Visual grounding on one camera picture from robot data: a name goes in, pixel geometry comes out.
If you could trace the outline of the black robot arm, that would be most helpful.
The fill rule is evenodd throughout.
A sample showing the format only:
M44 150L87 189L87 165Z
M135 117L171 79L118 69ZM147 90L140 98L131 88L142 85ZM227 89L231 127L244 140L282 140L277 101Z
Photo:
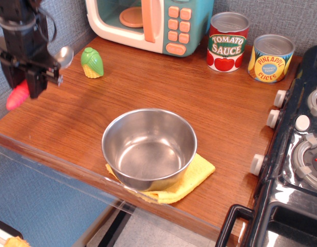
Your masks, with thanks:
M0 1L0 63L12 89L23 81L32 99L47 88L48 82L60 84L61 65L48 51L56 34L48 34L50 17L40 1Z

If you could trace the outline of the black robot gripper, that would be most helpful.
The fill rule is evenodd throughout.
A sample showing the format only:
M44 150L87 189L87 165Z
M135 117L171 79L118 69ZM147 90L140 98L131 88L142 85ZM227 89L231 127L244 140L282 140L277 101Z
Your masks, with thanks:
M36 99L47 89L48 81L61 84L61 66L47 48L51 42L47 22L0 22L0 27L4 34L0 63L12 89L26 78L30 98Z

